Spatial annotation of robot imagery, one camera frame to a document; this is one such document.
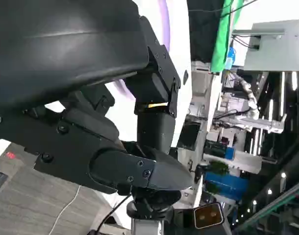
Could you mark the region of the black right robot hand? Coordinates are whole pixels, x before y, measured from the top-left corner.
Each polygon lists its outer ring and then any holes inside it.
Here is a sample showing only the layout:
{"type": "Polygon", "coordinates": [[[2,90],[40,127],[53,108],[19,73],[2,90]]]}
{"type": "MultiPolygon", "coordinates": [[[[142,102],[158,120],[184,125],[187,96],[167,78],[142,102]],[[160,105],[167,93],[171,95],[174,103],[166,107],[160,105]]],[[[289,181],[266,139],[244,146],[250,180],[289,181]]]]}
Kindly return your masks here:
{"type": "Polygon", "coordinates": [[[173,205],[181,199],[181,190],[157,190],[119,184],[121,196],[132,197],[126,206],[126,213],[132,219],[168,221],[174,215],[173,205]]]}

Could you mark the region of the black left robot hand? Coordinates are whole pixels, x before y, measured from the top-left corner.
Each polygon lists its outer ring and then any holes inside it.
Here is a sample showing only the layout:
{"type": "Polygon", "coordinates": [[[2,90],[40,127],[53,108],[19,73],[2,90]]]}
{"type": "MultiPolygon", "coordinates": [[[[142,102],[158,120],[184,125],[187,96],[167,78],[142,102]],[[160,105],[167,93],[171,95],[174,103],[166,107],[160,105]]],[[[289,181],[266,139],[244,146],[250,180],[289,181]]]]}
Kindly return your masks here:
{"type": "Polygon", "coordinates": [[[37,171],[108,194],[189,188],[168,154],[180,88],[131,0],[0,0],[0,139],[37,155],[37,171]],[[98,110],[119,79],[136,99],[136,141],[98,110]]]}

